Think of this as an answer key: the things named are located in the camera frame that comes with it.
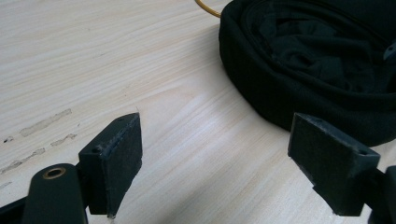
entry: small hole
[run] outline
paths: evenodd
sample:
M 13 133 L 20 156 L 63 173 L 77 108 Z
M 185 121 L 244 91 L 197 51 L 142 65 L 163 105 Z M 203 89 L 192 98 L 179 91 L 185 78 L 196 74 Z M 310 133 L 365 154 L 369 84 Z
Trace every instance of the small hole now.
M 102 149 L 100 149 L 99 147 L 95 147 L 95 148 L 92 149 L 93 153 L 99 153 L 101 151 L 102 151 Z
M 44 173 L 43 178 L 44 179 L 55 179 L 55 178 L 63 175 L 64 173 L 66 173 L 66 169 L 64 169 L 63 167 L 57 167 L 57 168 L 50 169 L 46 173 Z
M 61 172 L 62 172 L 61 170 L 51 170 L 51 171 L 49 171 L 48 176 L 53 177 L 53 176 L 60 174 Z

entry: black fabric bag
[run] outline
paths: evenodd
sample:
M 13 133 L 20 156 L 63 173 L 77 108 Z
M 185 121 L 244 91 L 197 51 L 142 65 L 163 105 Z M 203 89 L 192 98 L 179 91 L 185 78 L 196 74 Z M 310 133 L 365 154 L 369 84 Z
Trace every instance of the black fabric bag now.
M 265 119 L 325 119 L 368 146 L 396 137 L 394 0 L 234 0 L 221 13 L 220 56 Z

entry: orange cable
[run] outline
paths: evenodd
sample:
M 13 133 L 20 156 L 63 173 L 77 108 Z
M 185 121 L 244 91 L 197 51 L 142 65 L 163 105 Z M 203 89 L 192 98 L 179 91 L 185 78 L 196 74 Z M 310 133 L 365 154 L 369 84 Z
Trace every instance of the orange cable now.
M 201 0 L 195 0 L 195 2 L 198 4 L 198 6 L 200 6 L 206 12 L 212 14 L 215 17 L 219 17 L 220 18 L 221 14 L 219 12 L 217 12 L 217 11 L 213 10 L 212 8 L 208 7 Z

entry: black 3d-printed bracket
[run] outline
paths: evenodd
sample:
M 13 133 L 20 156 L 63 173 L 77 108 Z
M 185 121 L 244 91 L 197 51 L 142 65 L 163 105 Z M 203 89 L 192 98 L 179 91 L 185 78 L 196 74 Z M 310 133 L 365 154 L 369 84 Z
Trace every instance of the black 3d-printed bracket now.
M 383 174 L 378 153 L 330 123 L 295 114 L 289 156 L 335 214 L 359 216 L 367 203 L 370 223 L 396 222 L 396 166 Z
M 32 178 L 26 198 L 0 208 L 0 223 L 88 223 L 114 217 L 142 165 L 139 114 L 112 121 L 78 154 L 79 163 L 56 164 Z

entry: wooden table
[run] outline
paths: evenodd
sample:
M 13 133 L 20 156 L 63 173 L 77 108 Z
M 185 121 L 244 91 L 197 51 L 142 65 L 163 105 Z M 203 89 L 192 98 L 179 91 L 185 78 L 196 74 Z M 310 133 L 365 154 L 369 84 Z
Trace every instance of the wooden table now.
M 366 223 L 369 208 L 338 217 L 311 189 L 290 134 L 227 78 L 218 33 L 193 0 L 1 1 L 0 206 L 138 111 L 142 169 L 117 218 L 91 223 Z M 375 150 L 396 163 L 395 141 Z

